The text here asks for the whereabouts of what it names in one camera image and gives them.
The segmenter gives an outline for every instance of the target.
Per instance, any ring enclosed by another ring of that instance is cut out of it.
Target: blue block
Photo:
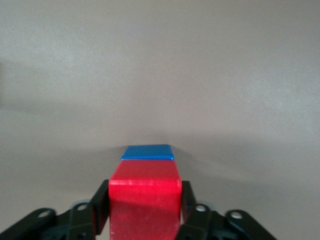
[[[136,145],[128,146],[121,160],[145,159],[145,160],[174,160],[170,145]]]

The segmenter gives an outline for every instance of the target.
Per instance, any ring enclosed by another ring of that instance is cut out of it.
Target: gray background
[[[199,200],[317,239],[319,106],[318,0],[2,0],[0,231],[170,144]]]

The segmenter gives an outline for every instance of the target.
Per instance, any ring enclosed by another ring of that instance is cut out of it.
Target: red block
[[[173,240],[182,181],[175,161],[122,160],[109,180],[111,240]]]

